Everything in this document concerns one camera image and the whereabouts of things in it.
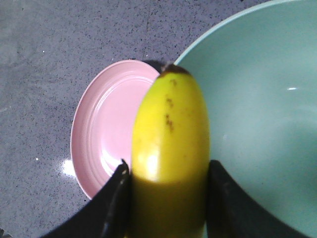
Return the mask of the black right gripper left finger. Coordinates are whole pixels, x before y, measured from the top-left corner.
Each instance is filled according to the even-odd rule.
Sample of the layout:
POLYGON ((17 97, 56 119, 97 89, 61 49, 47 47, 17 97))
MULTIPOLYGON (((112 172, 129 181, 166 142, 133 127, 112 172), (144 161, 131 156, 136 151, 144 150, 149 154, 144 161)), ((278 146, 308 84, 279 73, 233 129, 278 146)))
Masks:
POLYGON ((102 189, 78 213, 46 234, 47 238, 123 238, 130 209, 130 174, 121 160, 102 189))

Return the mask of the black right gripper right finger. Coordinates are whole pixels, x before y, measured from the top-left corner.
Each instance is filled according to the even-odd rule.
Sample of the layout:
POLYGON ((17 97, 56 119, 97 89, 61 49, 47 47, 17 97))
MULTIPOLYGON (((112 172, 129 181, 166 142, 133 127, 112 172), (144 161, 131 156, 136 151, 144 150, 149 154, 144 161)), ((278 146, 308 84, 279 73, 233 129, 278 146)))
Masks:
POLYGON ((209 165, 207 237, 305 238, 253 200, 217 160, 209 165))

